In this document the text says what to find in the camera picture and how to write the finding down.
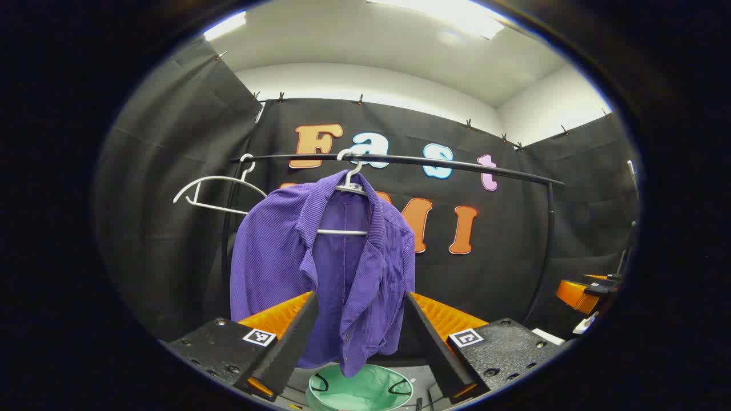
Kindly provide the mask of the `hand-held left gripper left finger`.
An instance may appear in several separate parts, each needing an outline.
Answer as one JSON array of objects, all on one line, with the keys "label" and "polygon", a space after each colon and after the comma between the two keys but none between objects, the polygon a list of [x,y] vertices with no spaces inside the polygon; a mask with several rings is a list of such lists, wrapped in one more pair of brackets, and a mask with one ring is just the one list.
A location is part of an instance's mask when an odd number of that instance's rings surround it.
[{"label": "hand-held left gripper left finger", "polygon": [[208,378],[273,402],[303,355],[318,313],[318,295],[305,292],[240,322],[213,319],[163,346]]}]

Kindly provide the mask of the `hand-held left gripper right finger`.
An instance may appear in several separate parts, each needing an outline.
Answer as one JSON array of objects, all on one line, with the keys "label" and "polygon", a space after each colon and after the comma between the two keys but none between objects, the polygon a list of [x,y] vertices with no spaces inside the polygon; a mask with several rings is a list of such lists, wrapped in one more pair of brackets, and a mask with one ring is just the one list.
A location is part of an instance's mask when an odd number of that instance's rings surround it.
[{"label": "hand-held left gripper right finger", "polygon": [[525,380],[566,349],[510,318],[487,323],[415,292],[407,292],[404,301],[404,324],[415,332],[436,385],[451,404]]}]

